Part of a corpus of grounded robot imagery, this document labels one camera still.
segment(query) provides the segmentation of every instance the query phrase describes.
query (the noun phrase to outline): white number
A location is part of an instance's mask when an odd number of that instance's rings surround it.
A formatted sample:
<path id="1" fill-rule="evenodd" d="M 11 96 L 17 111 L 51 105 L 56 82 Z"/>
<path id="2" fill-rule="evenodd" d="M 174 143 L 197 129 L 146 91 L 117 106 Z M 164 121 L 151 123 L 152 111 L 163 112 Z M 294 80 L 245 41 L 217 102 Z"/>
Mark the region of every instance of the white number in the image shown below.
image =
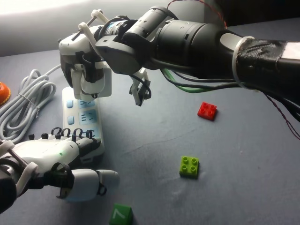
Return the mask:
<path id="1" fill-rule="evenodd" d="M 123 214 L 121 214 L 121 213 L 119 212 L 118 209 L 115 209 L 115 210 L 114 210 L 112 218 L 115 219 L 117 214 L 118 214 L 122 219 L 125 219 L 125 216 L 124 216 Z"/>

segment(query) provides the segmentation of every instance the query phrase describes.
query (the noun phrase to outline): white power strip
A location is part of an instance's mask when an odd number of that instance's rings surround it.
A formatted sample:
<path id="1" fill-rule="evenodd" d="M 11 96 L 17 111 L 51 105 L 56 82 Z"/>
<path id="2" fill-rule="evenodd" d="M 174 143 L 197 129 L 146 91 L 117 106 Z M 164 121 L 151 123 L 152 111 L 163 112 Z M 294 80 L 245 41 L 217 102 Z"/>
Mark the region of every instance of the white power strip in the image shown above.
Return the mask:
<path id="1" fill-rule="evenodd" d="M 92 162 L 94 157 L 104 153 L 99 98 L 91 102 L 77 100 L 74 97 L 73 89 L 66 87 L 62 90 L 62 114 L 63 128 L 71 130 L 70 136 L 72 136 L 76 128 L 80 128 L 83 131 L 82 136 L 86 136 L 87 130 L 92 130 L 93 138 L 101 139 L 101 145 L 98 149 L 80 158 L 82 163 Z"/>

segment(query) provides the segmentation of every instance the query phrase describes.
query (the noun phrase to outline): gray table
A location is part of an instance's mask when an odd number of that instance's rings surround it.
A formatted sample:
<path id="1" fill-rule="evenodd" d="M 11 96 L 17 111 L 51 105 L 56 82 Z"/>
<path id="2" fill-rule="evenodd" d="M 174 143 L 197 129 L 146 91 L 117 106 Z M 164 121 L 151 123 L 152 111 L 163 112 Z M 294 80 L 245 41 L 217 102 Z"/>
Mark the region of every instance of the gray table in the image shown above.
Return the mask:
<path id="1" fill-rule="evenodd" d="M 231 29 L 257 38 L 299 40 L 299 22 Z M 58 51 L 3 57 L 0 81 L 15 96 L 32 69 L 44 73 L 57 64 Z M 0 224 L 106 225 L 114 203 L 132 206 L 135 225 L 299 224 L 299 141 L 262 93 L 235 88 L 188 94 L 158 71 L 149 77 L 153 96 L 142 107 L 128 94 L 131 79 L 124 75 L 113 74 L 112 96 L 101 99 L 106 152 L 98 167 L 120 174 L 116 193 L 67 203 L 55 198 L 57 188 L 29 190 L 0 216 Z M 61 90 L 67 82 L 61 71 L 50 81 L 57 93 L 30 127 L 36 136 L 62 126 Z M 217 105 L 214 122 L 197 116 L 202 101 Z M 199 179 L 179 176 L 182 155 L 200 159 Z"/>

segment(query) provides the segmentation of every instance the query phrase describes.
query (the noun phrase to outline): red wire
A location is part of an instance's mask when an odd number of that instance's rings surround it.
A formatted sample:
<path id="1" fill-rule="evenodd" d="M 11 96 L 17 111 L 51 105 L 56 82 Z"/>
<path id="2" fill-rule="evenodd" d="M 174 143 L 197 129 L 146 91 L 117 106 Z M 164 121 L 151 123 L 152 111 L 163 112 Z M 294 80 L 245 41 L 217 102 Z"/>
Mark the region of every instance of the red wire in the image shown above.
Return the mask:
<path id="1" fill-rule="evenodd" d="M 281 111 L 281 109 L 277 106 L 277 104 L 268 96 L 264 93 L 264 95 L 267 97 L 267 99 L 269 101 L 271 101 L 273 103 L 273 105 L 278 109 L 278 111 L 281 113 L 283 119 L 285 119 L 287 126 L 289 127 L 291 133 L 300 140 L 300 135 L 298 134 L 298 132 L 295 130 L 295 128 L 292 126 L 292 124 L 287 120 L 286 116 L 283 114 L 283 112 Z"/>
<path id="2" fill-rule="evenodd" d="M 173 0 L 173 1 L 169 2 L 167 8 L 169 8 L 170 4 L 172 2 L 175 2 L 175 1 L 183 1 L 183 0 Z M 211 5 L 207 4 L 206 2 L 204 2 L 202 0 L 195 0 L 195 1 L 201 2 L 204 5 L 208 6 L 211 9 L 211 11 L 213 11 L 215 14 L 217 14 L 219 16 L 219 18 L 221 19 L 221 21 L 224 23 L 224 27 L 227 29 L 226 21 L 224 20 L 223 16 L 214 7 L 212 7 Z"/>

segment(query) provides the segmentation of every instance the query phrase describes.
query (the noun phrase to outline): green lego block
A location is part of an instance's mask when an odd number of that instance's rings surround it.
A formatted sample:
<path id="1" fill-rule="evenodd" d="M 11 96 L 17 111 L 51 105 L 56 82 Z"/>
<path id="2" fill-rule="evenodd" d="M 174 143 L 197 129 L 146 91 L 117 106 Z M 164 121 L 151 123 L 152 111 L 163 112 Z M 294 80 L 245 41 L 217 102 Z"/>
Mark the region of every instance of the green lego block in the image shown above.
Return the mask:
<path id="1" fill-rule="evenodd" d="M 179 174 L 196 178 L 198 176 L 199 159 L 195 157 L 181 156 Z"/>
<path id="2" fill-rule="evenodd" d="M 131 225 L 133 214 L 131 207 L 126 205 L 115 204 L 113 207 L 110 225 Z"/>

